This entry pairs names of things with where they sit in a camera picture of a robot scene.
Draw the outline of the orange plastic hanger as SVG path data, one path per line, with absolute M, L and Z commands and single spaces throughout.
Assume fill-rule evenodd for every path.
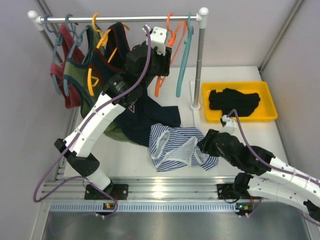
M 178 34 L 178 31 L 180 30 L 180 28 L 183 28 L 182 30 L 182 35 L 181 35 L 181 38 L 179 40 L 179 43 L 174 51 L 174 54 L 173 56 L 171 57 L 171 61 L 170 61 L 170 66 L 172 66 L 172 64 L 174 63 L 175 61 L 175 58 L 176 58 L 176 55 L 179 51 L 179 48 L 180 48 L 180 45 L 182 43 L 182 41 L 184 40 L 184 37 L 185 37 L 185 34 L 187 32 L 187 22 L 186 21 L 181 21 L 178 26 L 176 27 L 175 30 L 172 30 L 170 28 L 170 20 L 171 20 L 171 16 L 173 15 L 172 12 L 170 12 L 167 16 L 167 20 L 166 20 L 166 28 L 167 30 L 169 31 L 170 33 L 170 38 L 168 40 L 168 47 L 173 47 L 175 45 L 175 42 L 177 40 L 177 34 Z M 160 89 L 162 87 L 162 85 L 164 84 L 166 80 L 166 77 L 165 76 L 159 76 L 156 80 L 156 85 L 155 85 L 155 90 L 154 90 L 154 96 L 155 97 L 159 97 L 160 95 Z

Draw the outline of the blue white striped tank top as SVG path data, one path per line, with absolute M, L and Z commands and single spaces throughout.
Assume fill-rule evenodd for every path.
M 201 152 L 198 143 L 204 139 L 196 127 L 169 127 L 160 123 L 150 128 L 149 154 L 157 172 L 175 171 L 184 167 L 201 167 L 205 171 L 219 163 L 217 156 Z

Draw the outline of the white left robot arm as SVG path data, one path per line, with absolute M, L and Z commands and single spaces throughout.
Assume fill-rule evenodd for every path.
M 113 194 L 113 182 L 103 172 L 91 150 L 106 128 L 132 102 L 142 97 L 155 77 L 169 75 L 172 48 L 166 46 L 164 52 L 160 50 L 146 42 L 134 46 L 126 55 L 122 71 L 108 79 L 80 125 L 68 137 L 59 138 L 54 143 L 60 156 L 93 184 L 95 192 L 103 199 Z

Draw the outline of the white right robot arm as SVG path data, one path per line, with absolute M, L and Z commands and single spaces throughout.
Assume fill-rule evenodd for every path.
M 241 172 L 232 192 L 238 198 L 265 198 L 287 204 L 320 220 L 320 181 L 283 162 L 272 152 L 241 143 L 236 136 L 210 129 L 197 146 Z

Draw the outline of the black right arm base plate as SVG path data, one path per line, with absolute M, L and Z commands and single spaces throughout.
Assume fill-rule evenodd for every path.
M 250 194 L 245 188 L 234 186 L 233 183 L 217 184 L 217 194 L 220 200 L 249 200 Z

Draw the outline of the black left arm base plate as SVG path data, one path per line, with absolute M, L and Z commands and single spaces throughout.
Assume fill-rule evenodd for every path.
M 106 193 L 109 194 L 116 201 L 118 200 L 126 200 L 129 193 L 129 185 L 128 184 L 113 184 L 111 188 L 106 190 Z M 101 193 L 97 189 L 95 189 L 91 184 L 85 186 L 85 200 L 109 200 L 105 194 Z

